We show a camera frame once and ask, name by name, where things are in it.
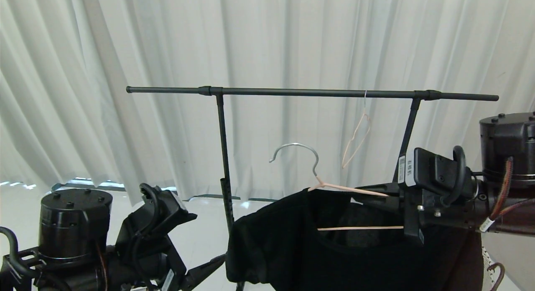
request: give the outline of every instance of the hanger hook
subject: hanger hook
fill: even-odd
[[[319,162],[319,156],[318,156],[318,152],[316,152],[316,150],[314,150],[314,148],[312,148],[311,146],[307,146],[307,145],[304,145],[304,144],[301,144],[301,143],[284,144],[284,145],[280,146],[279,148],[277,148],[275,150],[275,153],[273,153],[273,158],[270,159],[269,162],[272,163],[275,160],[279,150],[281,150],[284,147],[288,147],[288,146],[300,146],[300,147],[303,147],[303,148],[307,148],[308,150],[311,150],[312,153],[314,153],[314,155],[316,156],[316,162],[314,163],[314,166],[312,167],[312,173],[314,173],[314,177],[317,177],[318,175],[316,174],[316,166],[318,165],[318,162]]]

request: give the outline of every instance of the clothes rack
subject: clothes rack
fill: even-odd
[[[346,90],[346,89],[264,89],[264,88],[223,88],[223,87],[126,87],[128,93],[189,93],[214,95],[217,102],[219,134],[221,137],[221,150],[223,159],[224,177],[220,180],[222,197],[225,207],[227,228],[231,229],[234,223],[232,210],[231,180],[229,174],[229,152],[227,148],[227,137],[225,129],[225,112],[223,95],[276,95],[276,96],[298,96],[298,97],[345,97],[345,98],[394,98],[412,99],[409,118],[403,133],[403,140],[398,156],[407,153],[410,136],[413,132],[416,114],[420,108],[422,100],[431,101],[439,99],[449,100],[474,100],[474,101],[498,101],[497,95],[475,94],[475,93],[447,93],[436,90],[416,90],[416,91],[378,91],[378,90]],[[393,182],[397,181],[398,165],[394,171]],[[237,291],[243,290],[243,283],[237,284]]]

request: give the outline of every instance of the black t-shirt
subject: black t-shirt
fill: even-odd
[[[319,227],[401,225],[400,216],[350,202],[350,192],[306,189],[238,219],[226,271],[233,282],[276,291],[480,291],[481,237],[430,226],[424,247],[403,230]]]

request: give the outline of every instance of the curtain fold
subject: curtain fold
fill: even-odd
[[[437,89],[410,146],[480,169],[480,118],[535,108],[535,0],[0,0],[0,180],[73,177],[220,194],[215,98],[125,87]],[[410,100],[226,96],[233,194],[390,181]],[[341,168],[366,107],[370,131]],[[363,139],[363,125],[350,153]]]

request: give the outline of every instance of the white floor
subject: white floor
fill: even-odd
[[[124,192],[110,192],[113,194],[111,224],[107,243],[114,244],[123,219],[132,211],[130,201]],[[28,190],[22,185],[0,186],[0,225],[6,226],[17,234],[19,248],[25,249],[38,244],[38,222],[40,213],[41,193],[36,189]],[[227,247],[227,228],[225,212],[221,199],[193,198],[185,202],[191,213],[198,218],[189,223],[178,226],[170,237],[187,267],[192,268],[208,262],[221,255]],[[234,202],[235,218],[253,213],[265,206],[266,202]],[[0,253],[8,253],[8,243],[5,237],[0,237]],[[208,277],[196,291],[234,291],[236,285],[227,281],[225,268],[222,266]],[[247,291],[272,291],[270,285],[248,284]],[[505,278],[499,291],[519,291],[509,278]]]

